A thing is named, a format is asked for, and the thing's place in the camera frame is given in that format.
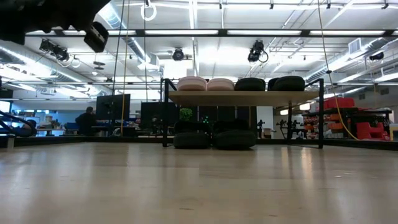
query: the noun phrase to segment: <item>pink cushion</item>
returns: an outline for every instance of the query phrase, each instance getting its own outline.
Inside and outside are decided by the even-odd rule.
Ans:
[[[179,91],[205,91],[207,82],[201,77],[183,77],[178,81]]]
[[[207,83],[208,91],[228,91],[234,89],[234,82],[226,78],[214,78]]]

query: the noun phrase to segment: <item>green plant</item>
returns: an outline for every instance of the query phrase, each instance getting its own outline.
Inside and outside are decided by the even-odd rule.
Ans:
[[[180,109],[180,120],[181,121],[189,121],[192,117],[192,110],[189,108],[181,108]]]

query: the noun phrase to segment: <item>wooden shelf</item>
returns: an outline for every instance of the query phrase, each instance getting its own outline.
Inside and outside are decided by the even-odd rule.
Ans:
[[[312,100],[317,91],[170,91],[181,106],[288,106]]]

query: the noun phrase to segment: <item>floor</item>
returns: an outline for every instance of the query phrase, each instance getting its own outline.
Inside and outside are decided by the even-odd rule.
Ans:
[[[398,153],[79,143],[0,153],[0,223],[397,223]]]

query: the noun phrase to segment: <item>black seat cushion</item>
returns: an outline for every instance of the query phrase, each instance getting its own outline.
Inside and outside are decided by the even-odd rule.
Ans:
[[[256,136],[246,120],[217,121],[213,126],[213,144],[220,149],[249,148],[256,144]]]
[[[213,137],[213,144],[220,149],[241,149],[256,145],[256,136],[252,131],[225,131]]]
[[[278,80],[279,78],[273,78],[271,80],[268,81],[268,91],[272,91],[272,87],[275,85],[275,82]]]
[[[276,80],[273,91],[304,91],[305,81],[299,76],[286,76]]]
[[[265,91],[266,81],[260,78],[242,78],[235,84],[236,91]]]
[[[178,133],[174,136],[176,149],[206,149],[210,147],[210,137],[205,133]]]

